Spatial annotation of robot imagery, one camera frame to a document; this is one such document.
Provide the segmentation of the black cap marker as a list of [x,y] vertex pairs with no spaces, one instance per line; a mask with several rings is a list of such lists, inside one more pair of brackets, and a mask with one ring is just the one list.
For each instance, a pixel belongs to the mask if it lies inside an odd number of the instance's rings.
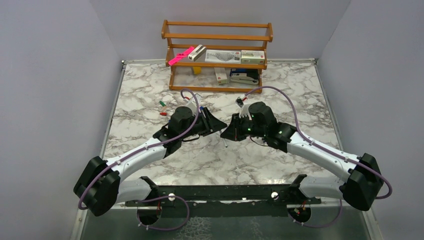
[[227,144],[226,139],[225,139],[225,138],[222,138],[222,137],[221,137],[221,139],[222,139],[222,141],[223,141],[223,143],[224,143],[225,148],[228,148],[228,144]]

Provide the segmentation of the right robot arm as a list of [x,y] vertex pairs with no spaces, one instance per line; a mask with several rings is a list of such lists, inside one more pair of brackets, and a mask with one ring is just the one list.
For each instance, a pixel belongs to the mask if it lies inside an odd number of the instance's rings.
[[277,121],[264,102],[244,105],[234,113],[221,138],[241,142],[262,138],[268,147],[302,157],[332,173],[333,177],[305,176],[288,190],[289,199],[300,204],[307,198],[325,197],[346,201],[360,211],[368,211],[383,186],[374,156],[345,153],[305,135],[295,126]]

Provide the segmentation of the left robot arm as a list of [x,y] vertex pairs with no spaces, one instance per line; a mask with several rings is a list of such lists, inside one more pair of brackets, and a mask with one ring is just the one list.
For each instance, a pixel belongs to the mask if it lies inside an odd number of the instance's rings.
[[205,137],[227,126],[206,107],[200,108],[197,113],[187,106],[178,107],[168,123],[142,145],[106,160],[100,156],[89,160],[73,188],[79,198],[78,208],[90,210],[98,217],[116,203],[129,201],[133,192],[138,192],[138,199],[144,205],[152,205],[157,200],[154,188],[144,179],[127,183],[125,179],[143,167],[172,155],[188,137]]

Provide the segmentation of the small white red box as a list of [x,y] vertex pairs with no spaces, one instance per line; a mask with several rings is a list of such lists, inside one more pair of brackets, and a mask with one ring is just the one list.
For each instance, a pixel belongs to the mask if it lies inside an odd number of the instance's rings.
[[215,67],[214,72],[218,85],[225,85],[228,83],[228,76],[224,67]]

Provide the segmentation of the yellow small object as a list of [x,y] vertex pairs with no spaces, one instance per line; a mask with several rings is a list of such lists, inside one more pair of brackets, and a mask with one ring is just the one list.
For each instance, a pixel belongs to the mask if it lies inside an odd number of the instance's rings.
[[202,68],[199,66],[193,66],[192,71],[194,75],[199,75],[202,72]]

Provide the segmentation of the blue grey stapler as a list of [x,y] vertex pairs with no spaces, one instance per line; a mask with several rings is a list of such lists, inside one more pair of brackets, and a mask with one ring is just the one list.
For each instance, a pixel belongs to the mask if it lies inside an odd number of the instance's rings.
[[232,68],[229,73],[230,80],[235,83],[257,86],[259,84],[259,71],[253,68]]

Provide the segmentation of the white patterned flat packet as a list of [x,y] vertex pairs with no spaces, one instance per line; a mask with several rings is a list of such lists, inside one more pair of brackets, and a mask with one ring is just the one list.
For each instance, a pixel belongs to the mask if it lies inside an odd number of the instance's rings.
[[205,53],[204,61],[209,63],[240,64],[241,52],[208,49]]

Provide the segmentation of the wooden three-tier shelf rack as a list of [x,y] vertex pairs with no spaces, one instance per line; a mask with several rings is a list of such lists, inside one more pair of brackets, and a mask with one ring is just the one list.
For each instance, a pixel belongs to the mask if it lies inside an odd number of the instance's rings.
[[[272,23],[228,23],[164,20],[161,38],[167,42],[165,64],[170,68],[169,89],[179,91],[190,88],[197,92],[246,93],[261,86],[263,71],[267,69],[267,46],[273,41]],[[264,64],[206,62],[206,52],[197,60],[188,57],[175,63],[168,61],[189,47],[203,45],[207,50],[264,51]],[[200,74],[193,74],[192,67],[201,67]],[[225,68],[228,82],[218,85],[214,68]],[[257,69],[259,84],[250,85],[232,82],[231,69]]]

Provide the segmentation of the white grey eraser box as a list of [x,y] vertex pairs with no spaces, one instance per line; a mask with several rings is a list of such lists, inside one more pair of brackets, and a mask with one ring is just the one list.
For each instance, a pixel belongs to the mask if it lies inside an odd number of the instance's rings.
[[192,62],[195,62],[206,52],[206,50],[207,48],[204,45],[199,44],[187,57]]

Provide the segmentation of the green white staples box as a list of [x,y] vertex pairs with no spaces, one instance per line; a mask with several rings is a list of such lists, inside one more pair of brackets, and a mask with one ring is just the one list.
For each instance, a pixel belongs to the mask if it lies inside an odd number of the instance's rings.
[[240,62],[242,64],[264,64],[265,52],[263,50],[242,50]]

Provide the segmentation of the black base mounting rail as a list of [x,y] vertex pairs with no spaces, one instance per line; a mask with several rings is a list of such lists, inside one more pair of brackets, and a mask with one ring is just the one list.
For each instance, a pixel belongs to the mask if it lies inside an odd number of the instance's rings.
[[286,205],[320,204],[318,198],[305,198],[299,190],[290,184],[260,184],[260,185],[158,185],[148,199],[174,194],[187,202],[229,201],[237,202],[259,200],[267,203]]

